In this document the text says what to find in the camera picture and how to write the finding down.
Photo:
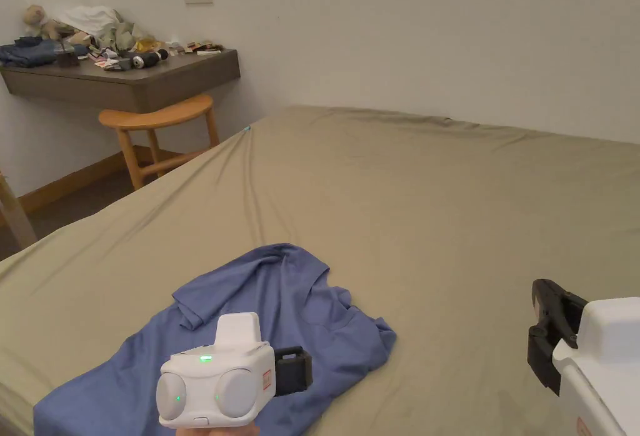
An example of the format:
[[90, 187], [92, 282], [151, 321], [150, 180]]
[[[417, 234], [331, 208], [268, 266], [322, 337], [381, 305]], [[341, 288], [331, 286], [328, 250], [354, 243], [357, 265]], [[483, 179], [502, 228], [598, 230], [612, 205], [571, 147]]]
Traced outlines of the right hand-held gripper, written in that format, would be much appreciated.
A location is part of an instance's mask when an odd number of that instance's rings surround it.
[[532, 304], [527, 362], [556, 394], [569, 435], [638, 435], [639, 299], [588, 302], [540, 278]]

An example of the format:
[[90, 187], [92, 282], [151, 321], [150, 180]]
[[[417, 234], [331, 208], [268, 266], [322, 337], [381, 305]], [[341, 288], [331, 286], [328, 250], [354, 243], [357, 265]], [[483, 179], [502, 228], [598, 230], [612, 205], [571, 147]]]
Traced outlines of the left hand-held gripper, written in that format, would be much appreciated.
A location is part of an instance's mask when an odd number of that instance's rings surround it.
[[312, 357], [301, 347], [274, 349], [254, 312], [219, 317], [212, 345], [171, 355], [156, 387], [166, 428], [231, 428], [254, 421], [274, 398], [308, 389]]

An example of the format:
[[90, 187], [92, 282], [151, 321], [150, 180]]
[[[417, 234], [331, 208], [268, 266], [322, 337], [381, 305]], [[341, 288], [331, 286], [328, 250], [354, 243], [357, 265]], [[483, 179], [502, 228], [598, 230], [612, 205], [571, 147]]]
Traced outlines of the person's left hand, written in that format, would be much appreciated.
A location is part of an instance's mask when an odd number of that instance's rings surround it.
[[175, 436], [258, 436], [259, 434], [259, 427], [251, 422], [249, 425], [240, 427], [179, 428]]

